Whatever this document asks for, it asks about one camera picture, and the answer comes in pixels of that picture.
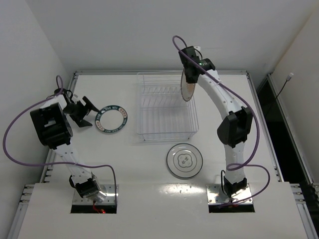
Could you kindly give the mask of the orange sunburst plate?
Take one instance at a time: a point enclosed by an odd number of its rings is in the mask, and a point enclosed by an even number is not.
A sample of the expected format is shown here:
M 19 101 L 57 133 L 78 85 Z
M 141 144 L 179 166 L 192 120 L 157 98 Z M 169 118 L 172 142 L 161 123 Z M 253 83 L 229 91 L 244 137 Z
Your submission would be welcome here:
M 185 102 L 189 102 L 192 99 L 192 96 L 195 91 L 195 83 L 188 83 L 186 81 L 185 70 L 183 69 L 180 81 L 180 91 L 182 98 Z

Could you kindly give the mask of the green rimmed white plate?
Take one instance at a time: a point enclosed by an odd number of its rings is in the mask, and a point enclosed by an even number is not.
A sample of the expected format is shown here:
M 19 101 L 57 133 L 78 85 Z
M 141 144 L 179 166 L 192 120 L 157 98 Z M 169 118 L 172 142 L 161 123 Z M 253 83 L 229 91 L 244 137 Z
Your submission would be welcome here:
M 118 105 L 103 107 L 95 117 L 98 130 L 106 134 L 114 134 L 123 129 L 128 121 L 128 114 Z

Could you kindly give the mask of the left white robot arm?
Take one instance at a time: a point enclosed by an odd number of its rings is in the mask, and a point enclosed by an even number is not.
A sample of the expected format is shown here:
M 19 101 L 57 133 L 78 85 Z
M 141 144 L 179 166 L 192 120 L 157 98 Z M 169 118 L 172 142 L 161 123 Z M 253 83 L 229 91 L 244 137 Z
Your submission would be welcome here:
M 79 100 L 67 89 L 54 92 L 59 95 L 30 112 L 37 136 L 44 146 L 52 149 L 66 164 L 70 172 L 69 183 L 79 196 L 101 203 L 106 199 L 106 192 L 72 146 L 73 131 L 67 120 L 69 115 L 78 127 L 92 126 L 84 117 L 91 111 L 98 112 L 98 109 L 86 96 Z

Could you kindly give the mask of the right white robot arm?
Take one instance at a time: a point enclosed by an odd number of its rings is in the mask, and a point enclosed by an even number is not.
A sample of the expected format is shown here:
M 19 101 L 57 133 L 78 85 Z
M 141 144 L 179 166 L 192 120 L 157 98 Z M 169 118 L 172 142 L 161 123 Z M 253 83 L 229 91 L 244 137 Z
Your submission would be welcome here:
M 185 101 L 194 92 L 195 85 L 202 87 L 214 102 L 222 118 L 217 128 L 217 136 L 225 149 L 226 172 L 223 179 L 224 193 L 231 197 L 247 186 L 244 173 L 244 146 L 251 130 L 253 111 L 247 103 L 241 104 L 234 94 L 221 83 L 214 65 L 209 59 L 200 60 L 197 56 L 191 61 L 181 57 L 183 74 L 181 92 Z

